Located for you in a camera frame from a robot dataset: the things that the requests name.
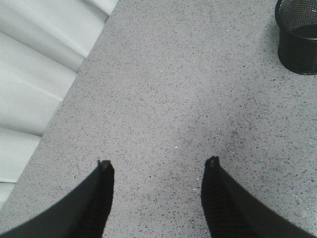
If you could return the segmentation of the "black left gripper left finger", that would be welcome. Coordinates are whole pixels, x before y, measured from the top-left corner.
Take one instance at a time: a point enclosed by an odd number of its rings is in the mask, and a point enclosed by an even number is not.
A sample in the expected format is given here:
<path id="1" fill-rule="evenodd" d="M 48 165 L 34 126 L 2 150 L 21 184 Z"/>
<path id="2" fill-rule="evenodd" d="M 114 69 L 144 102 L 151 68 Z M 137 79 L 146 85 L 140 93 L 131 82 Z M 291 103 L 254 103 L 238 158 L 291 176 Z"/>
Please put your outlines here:
<path id="1" fill-rule="evenodd" d="M 97 167 L 58 203 L 1 235 L 2 238 L 101 238 L 111 211 L 114 168 Z"/>

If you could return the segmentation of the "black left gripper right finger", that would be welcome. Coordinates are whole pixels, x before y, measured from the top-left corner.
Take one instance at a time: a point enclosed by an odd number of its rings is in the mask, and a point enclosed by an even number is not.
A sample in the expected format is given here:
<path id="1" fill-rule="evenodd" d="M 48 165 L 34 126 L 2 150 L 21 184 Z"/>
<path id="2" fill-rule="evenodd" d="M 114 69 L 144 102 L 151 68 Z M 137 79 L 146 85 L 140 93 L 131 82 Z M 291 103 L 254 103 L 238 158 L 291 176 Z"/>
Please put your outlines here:
<path id="1" fill-rule="evenodd" d="M 205 162 L 201 203 L 212 238 L 313 237 L 253 197 L 221 167 L 218 156 Z"/>

